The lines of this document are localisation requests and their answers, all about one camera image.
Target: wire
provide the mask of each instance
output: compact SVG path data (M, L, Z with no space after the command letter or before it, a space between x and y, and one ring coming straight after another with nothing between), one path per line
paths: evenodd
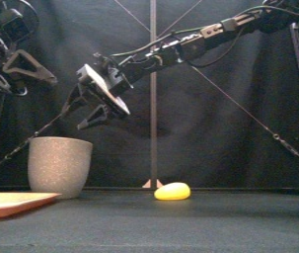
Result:
M239 16L241 14L247 14L248 12L252 12L252 11L256 11L256 10L274 10L274 11L279 11L279 12L287 13L291 16L299 17L299 13L292 12L292 11L286 10L286 9L282 9L282 8L278 8L278 7L274 7L274 6L255 6L255 7L251 7L248 9L245 9L243 12L240 12L236 16Z
M243 14L248 14L249 12L256 11L256 10L275 10L275 11L279 11L279 12L283 12L283 13L287 13L287 14L290 14L292 16L299 17L299 13L288 11L288 10L278 8L278 7L274 7L274 6L255 6L255 7L251 7L248 9L245 9L243 12L240 12L236 16L243 15ZM185 33L195 33L195 32L199 32L203 28L204 27L201 27L201 28L193 28L193 29L188 29L188 30L181 30L181 31L176 31L176 32L171 32L168 35L165 35L164 37L161 37L156 41L148 43L147 45L144 45L139 49L128 51L128 52L112 54L111 57L121 57L121 56L133 55L133 54L144 51L145 49L151 48L153 45L156 45L159 42L163 42L165 39L172 38L175 35L180 35L180 34L185 34Z
M221 59L224 58L224 56L225 56L225 55L229 53L229 51L232 50L233 46L236 45L237 40L239 40L239 38L240 38L240 36L241 36L243 30L244 30L244 28L241 28L241 29L239 30L239 33L237 33L237 35L236 35L236 37L235 37L235 39L233 39L233 41L232 41L232 43L231 43L228 49L224 51L224 53L223 53L215 60L212 60L211 62L208 62L208 63L205 63L205 64L203 64L203 65L197 65L197 64L192 63L189 60L187 60L187 61L185 61L187 64L191 65L192 67L196 67L196 68L204 68L204 67L208 67L209 65L215 64L219 60L221 60Z
M165 35L164 37L161 37L160 39L157 39L156 41L148 43L147 45L144 45L143 47L140 47L136 50L132 51L127 51L127 52L121 52L121 53L116 53L112 54L111 57L121 57L121 56L129 56L133 55L141 51L144 51L145 49L151 48L153 45L159 44L160 42L163 42L165 39L168 38L173 38L176 35L181 35L181 34L187 34L187 33L193 33L197 32L199 30L201 30L204 27L201 28L193 28L193 29L188 29L188 30L181 30L181 31L172 31L168 35Z

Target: black backdrop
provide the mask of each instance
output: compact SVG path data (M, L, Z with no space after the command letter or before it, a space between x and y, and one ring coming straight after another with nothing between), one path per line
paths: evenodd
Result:
M92 54L128 51L149 42L149 0L30 3L41 26L21 47L58 84L48 89L30 83L22 98L0 95L0 159L57 115L76 84L74 72L84 63L92 64ZM259 4L259 0L159 0L156 34L211 25ZM228 45L209 51L200 62L220 55ZM245 35L228 56L201 73L299 150L299 73L288 29ZM132 113L124 120L77 131L76 124L89 113L82 108L45 132L93 143L86 186L140 187L156 168L163 184L299 188L298 157L189 66L180 64L156 74L156 132L149 128L149 96L145 77L123 96ZM0 185L26 185L26 165L28 148L0 167Z

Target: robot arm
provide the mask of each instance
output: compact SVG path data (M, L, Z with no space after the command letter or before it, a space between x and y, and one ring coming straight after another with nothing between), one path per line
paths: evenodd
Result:
M193 65L191 61L221 43L253 31L272 33L294 22L299 22L299 0L265 0L260 6L247 9L235 17L200 29L171 33L137 50L109 57L96 53L96 71L88 65L77 71L77 87L64 107L68 109L70 103L76 103L76 109L89 104L90 99L85 96L89 94L101 102L104 110L94 110L96 114L92 113L77 127L100 125L108 119L121 118L129 113L119 96L133 88L145 75L183 62ZM188 35L177 40L176 36L185 33Z
M33 24L26 24L26 17L17 10L29 10ZM25 78L34 78L50 85L56 83L54 76L33 57L24 50L16 50L17 44L30 36L37 26L37 13L25 0L0 1L0 92L6 94L26 94Z

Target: gray cup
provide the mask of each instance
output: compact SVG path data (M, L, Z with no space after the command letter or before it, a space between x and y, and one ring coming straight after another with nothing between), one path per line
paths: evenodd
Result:
M28 180L33 192L76 198L84 187L92 143L66 137L36 137L29 143Z

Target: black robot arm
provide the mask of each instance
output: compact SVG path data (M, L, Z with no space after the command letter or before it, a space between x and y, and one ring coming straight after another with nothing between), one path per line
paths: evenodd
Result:
M129 113L119 96L148 74L183 62L192 65L191 61L221 43L253 31L272 33L295 22L299 22L299 0L265 0L260 6L244 10L235 17L200 29L173 32L133 51L108 57L96 53L96 71L88 65L77 71L78 80L84 82L78 81L72 92L74 96L70 94L64 108L68 109L69 102L73 101L74 109L89 104L90 100L86 100L85 95L89 93L109 110L97 110L99 116L90 114L89 119L84 119L84 127L78 128L92 127L115 116L121 118Z

